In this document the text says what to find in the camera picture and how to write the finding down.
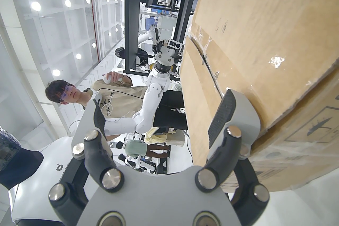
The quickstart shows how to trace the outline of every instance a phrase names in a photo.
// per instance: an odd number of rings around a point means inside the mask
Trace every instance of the cardboard box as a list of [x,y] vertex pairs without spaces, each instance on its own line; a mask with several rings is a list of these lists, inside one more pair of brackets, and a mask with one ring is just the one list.
[[[250,161],[270,191],[339,167],[339,0],[198,0],[180,69],[194,164],[227,88],[261,120]],[[234,176],[224,191],[236,187]]]

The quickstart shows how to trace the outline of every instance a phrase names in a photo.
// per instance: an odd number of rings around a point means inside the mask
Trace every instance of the person in green shirt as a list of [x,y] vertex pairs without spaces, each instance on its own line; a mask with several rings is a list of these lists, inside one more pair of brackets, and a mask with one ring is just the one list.
[[[167,158],[170,157],[171,146],[146,144],[141,140],[129,140],[125,144],[119,141],[116,144],[117,149],[125,149],[126,155],[133,158],[140,156],[148,156],[152,158]],[[167,150],[167,152],[156,153],[153,150]]]

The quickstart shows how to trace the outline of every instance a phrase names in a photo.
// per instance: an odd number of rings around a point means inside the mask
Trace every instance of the glasses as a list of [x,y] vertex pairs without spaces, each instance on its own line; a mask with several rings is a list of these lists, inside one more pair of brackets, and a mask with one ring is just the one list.
[[72,90],[72,86],[67,84],[64,88],[64,92],[61,94],[60,96],[60,101],[63,101],[66,97],[67,97],[67,93],[66,92],[69,92]]

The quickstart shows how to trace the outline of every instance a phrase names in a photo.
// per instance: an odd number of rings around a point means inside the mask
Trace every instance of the green shirt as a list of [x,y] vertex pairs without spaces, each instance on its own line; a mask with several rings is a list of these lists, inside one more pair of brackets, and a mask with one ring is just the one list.
[[147,144],[140,140],[129,140],[125,145],[125,152],[127,156],[133,158],[139,155],[145,156],[147,152]]

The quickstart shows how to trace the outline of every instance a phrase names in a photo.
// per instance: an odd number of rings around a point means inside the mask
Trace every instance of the red pipe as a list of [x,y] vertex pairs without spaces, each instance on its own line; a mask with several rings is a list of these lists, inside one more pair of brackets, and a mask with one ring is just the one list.
[[95,21],[94,21],[93,0],[91,0],[91,5],[92,5],[92,17],[93,17],[93,27],[94,27],[95,43],[97,44],[98,63],[100,63],[100,59],[99,59],[99,50],[98,50],[98,41],[97,41],[97,32],[96,32],[96,29],[95,29]]

